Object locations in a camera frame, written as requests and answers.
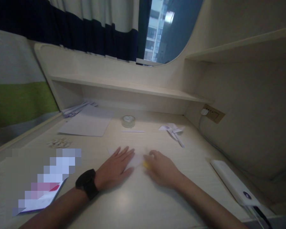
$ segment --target white power bank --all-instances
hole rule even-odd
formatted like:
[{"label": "white power bank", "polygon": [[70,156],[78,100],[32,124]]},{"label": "white power bank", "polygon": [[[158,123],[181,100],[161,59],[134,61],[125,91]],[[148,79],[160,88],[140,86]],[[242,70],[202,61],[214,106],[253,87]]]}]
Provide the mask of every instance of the white power bank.
[{"label": "white power bank", "polygon": [[241,206],[261,205],[224,161],[212,160],[211,165]]}]

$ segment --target paper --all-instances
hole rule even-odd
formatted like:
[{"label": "paper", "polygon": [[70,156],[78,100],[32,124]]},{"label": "paper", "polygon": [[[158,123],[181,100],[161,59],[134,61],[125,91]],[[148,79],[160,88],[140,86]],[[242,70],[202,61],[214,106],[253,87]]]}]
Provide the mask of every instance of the paper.
[{"label": "paper", "polygon": [[102,137],[113,117],[113,111],[93,107],[85,108],[63,125],[59,132],[73,135]]},{"label": "paper", "polygon": [[[112,154],[114,154],[114,152],[117,149],[107,149],[109,155],[111,156]],[[143,155],[135,153],[134,157],[130,160],[130,162],[128,163],[128,165],[126,166],[125,170],[127,170],[128,168],[131,167],[138,167],[140,164],[142,164],[142,162],[144,161]]]},{"label": "paper", "polygon": [[93,107],[97,107],[97,103],[95,102],[83,102],[82,104],[78,105],[78,106],[74,106],[65,110],[62,110],[63,115],[65,118],[71,118],[74,117],[75,115],[77,115],[82,109],[84,109],[85,106],[87,106],[88,104],[90,104]]},{"label": "paper", "polygon": [[161,126],[159,130],[167,130],[169,134],[179,142],[182,148],[184,148],[184,144],[181,141],[180,137],[178,136],[178,132],[183,132],[184,127],[178,128],[174,123],[167,123],[167,126]]}]

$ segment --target white desk surface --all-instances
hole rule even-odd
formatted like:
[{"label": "white desk surface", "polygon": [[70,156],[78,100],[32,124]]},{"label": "white desk surface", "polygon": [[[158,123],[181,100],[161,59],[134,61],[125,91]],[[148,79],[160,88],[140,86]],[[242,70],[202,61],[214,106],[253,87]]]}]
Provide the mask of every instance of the white desk surface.
[{"label": "white desk surface", "polygon": [[[69,148],[82,149],[82,165],[76,166],[62,187],[59,196],[71,189],[76,179],[84,171],[95,170],[109,157],[107,148],[129,146],[137,153],[148,153],[155,149],[172,159],[178,169],[200,186],[205,192],[227,208],[241,221],[248,221],[248,214],[237,204],[224,186],[209,161],[225,160],[198,130],[182,115],[147,111],[116,109],[103,137],[67,135],[72,141]],[[145,133],[121,133],[125,128],[120,118],[124,115],[136,117],[134,130]],[[66,136],[58,134],[58,129],[66,122],[61,120],[23,148],[47,148],[52,139]],[[185,149],[166,131],[159,131],[167,122],[178,127],[185,126],[180,136]],[[5,216],[4,174],[5,161],[0,163],[0,228],[18,228],[34,213],[18,215],[9,219]],[[267,216],[274,214],[262,208]],[[75,218],[69,228],[204,228],[204,223],[195,211],[173,190],[159,187],[147,177],[142,167],[113,191],[100,194],[86,209]]]}]

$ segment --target hand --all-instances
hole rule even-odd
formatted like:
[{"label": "hand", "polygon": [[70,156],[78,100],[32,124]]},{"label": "hand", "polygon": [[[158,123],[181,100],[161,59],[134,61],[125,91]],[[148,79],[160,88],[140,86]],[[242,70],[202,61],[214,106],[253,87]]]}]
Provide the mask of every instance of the hand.
[{"label": "hand", "polygon": [[146,173],[159,185],[176,188],[185,176],[177,169],[171,159],[159,151],[152,150],[144,158],[149,166]]},{"label": "hand", "polygon": [[129,168],[126,171],[124,169],[133,158],[134,149],[127,151],[127,146],[121,152],[120,150],[121,147],[95,172],[94,183],[98,191],[104,191],[119,185],[133,172],[134,168]]}]

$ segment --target tape roll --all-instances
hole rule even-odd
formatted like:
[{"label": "tape roll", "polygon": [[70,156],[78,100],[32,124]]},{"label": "tape roll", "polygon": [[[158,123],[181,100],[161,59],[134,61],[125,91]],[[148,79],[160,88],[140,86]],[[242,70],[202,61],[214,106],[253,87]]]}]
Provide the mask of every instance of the tape roll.
[{"label": "tape roll", "polygon": [[135,117],[131,115],[125,115],[122,117],[122,126],[125,128],[132,128],[134,127],[136,122]]}]

